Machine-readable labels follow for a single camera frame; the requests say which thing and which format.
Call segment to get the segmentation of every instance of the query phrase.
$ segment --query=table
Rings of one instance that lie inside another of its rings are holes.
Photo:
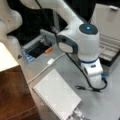
[[[22,68],[25,74],[27,82],[35,77],[40,71],[47,66],[47,61],[50,58],[56,58],[62,54],[57,45],[52,47],[50,54],[42,54],[35,59],[31,64]],[[76,85],[87,85],[86,80],[82,73],[76,68],[76,66],[65,55],[59,59],[56,64],[47,69],[37,79],[29,84],[31,94],[37,104],[40,116],[43,120],[57,120],[56,116],[44,106],[43,101],[32,90],[36,85],[52,68],[55,68],[59,74],[65,79],[70,87],[80,96],[82,99],[79,109],[87,118],[91,120],[118,120],[120,117],[120,63],[117,68],[107,78],[108,87],[103,93],[96,93],[91,91],[82,91],[75,88]]]

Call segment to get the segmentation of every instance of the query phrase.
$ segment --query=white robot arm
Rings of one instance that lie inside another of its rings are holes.
[[[27,7],[38,9],[36,0],[21,0]],[[103,73],[99,61],[99,32],[97,28],[84,22],[64,0],[37,0],[42,8],[56,11],[68,24],[57,35],[59,48],[67,53],[78,55],[79,64],[93,87],[101,86]]]

